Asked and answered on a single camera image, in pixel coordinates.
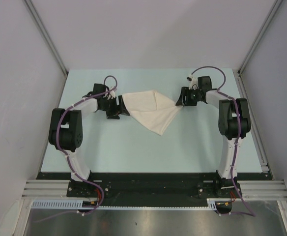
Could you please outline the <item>white cloth napkin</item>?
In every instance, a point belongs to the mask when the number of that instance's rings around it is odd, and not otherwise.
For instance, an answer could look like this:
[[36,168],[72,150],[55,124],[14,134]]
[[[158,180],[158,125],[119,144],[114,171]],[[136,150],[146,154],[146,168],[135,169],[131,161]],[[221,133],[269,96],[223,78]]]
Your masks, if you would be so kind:
[[130,116],[160,136],[182,108],[156,90],[125,93],[122,98]]

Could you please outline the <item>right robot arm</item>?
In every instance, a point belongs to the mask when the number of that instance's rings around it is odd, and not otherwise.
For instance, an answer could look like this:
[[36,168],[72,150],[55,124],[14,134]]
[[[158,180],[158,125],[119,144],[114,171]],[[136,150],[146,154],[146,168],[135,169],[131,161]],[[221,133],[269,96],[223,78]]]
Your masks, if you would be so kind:
[[203,102],[218,109],[218,129],[223,137],[223,149],[213,192],[218,197],[225,197],[236,187],[238,152],[251,130],[248,101],[245,98],[235,99],[213,88],[209,76],[189,76],[187,80],[190,84],[181,88],[176,106],[191,107]]

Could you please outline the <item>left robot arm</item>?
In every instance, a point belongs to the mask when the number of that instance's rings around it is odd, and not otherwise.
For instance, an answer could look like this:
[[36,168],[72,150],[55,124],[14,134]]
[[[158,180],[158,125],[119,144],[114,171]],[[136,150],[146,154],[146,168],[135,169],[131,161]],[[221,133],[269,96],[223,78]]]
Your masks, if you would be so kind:
[[107,119],[120,119],[120,115],[129,116],[122,95],[115,95],[116,87],[94,84],[93,90],[69,108],[55,108],[52,111],[48,140],[61,152],[70,169],[71,179],[79,181],[78,191],[83,196],[94,193],[95,185],[88,178],[91,170],[83,158],[79,157],[78,148],[83,142],[83,118],[103,111]]

